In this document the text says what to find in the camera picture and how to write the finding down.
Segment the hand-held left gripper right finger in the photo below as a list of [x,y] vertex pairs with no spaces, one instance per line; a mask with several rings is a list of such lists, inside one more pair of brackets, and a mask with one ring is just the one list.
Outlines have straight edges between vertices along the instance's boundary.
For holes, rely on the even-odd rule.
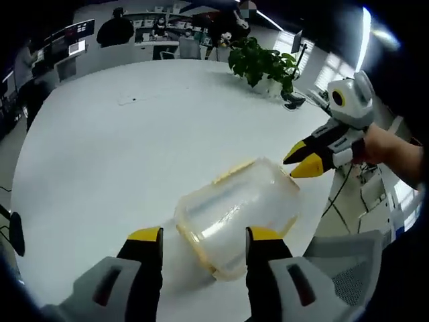
[[363,305],[350,306],[334,282],[304,257],[293,257],[274,230],[246,228],[249,321],[359,321]]

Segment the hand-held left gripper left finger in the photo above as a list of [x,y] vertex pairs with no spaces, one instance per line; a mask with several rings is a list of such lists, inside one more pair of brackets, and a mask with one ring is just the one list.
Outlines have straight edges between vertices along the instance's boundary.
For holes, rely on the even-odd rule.
[[45,305],[48,321],[155,321],[163,285],[162,227],[130,234],[119,253],[107,256],[73,283],[59,305]]

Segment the person's right hand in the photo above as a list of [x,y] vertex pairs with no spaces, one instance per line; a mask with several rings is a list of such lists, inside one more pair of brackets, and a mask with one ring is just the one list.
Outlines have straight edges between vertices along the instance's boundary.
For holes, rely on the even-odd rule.
[[402,144],[402,139],[372,123],[364,137],[363,161],[370,164],[385,162]]

